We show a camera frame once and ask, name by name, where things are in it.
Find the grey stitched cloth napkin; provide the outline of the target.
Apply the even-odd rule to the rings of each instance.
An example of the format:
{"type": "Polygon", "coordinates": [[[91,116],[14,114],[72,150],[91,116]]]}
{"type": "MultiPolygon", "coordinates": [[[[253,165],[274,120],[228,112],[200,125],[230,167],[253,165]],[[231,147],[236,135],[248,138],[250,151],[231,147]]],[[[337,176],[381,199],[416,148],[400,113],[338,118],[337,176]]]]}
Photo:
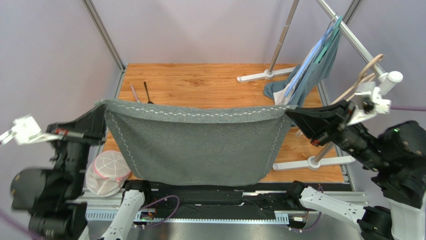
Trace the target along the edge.
{"type": "Polygon", "coordinates": [[[292,105],[194,108],[104,99],[104,120],[136,178],[239,187],[272,170],[292,105]]]}

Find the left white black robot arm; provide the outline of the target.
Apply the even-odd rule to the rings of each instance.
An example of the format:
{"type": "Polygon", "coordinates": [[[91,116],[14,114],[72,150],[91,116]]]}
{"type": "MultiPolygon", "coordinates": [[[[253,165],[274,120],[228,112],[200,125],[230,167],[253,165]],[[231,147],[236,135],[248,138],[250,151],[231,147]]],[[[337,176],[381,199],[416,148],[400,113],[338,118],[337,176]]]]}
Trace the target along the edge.
{"type": "Polygon", "coordinates": [[[17,118],[1,142],[19,145],[49,142],[55,150],[52,169],[26,168],[11,183],[12,208],[30,214],[33,239],[87,240],[87,203],[77,203],[83,192],[89,150],[105,142],[107,130],[123,134],[112,103],[101,103],[76,120],[50,124],[46,132],[31,115],[17,118]]]}

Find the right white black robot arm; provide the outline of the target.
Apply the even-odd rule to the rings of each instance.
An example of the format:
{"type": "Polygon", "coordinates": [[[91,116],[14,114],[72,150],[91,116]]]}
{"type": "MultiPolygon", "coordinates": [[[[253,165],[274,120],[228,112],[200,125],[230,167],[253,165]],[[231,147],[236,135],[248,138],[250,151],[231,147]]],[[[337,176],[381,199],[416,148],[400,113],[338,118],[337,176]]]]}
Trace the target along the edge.
{"type": "Polygon", "coordinates": [[[335,144],[376,172],[371,181],[389,207],[358,206],[294,181],[286,191],[293,208],[315,210],[350,225],[365,240],[423,240],[426,237],[426,131],[415,120],[387,128],[378,137],[355,118],[352,101],[317,108],[298,107],[286,115],[313,146],[335,144]]]}

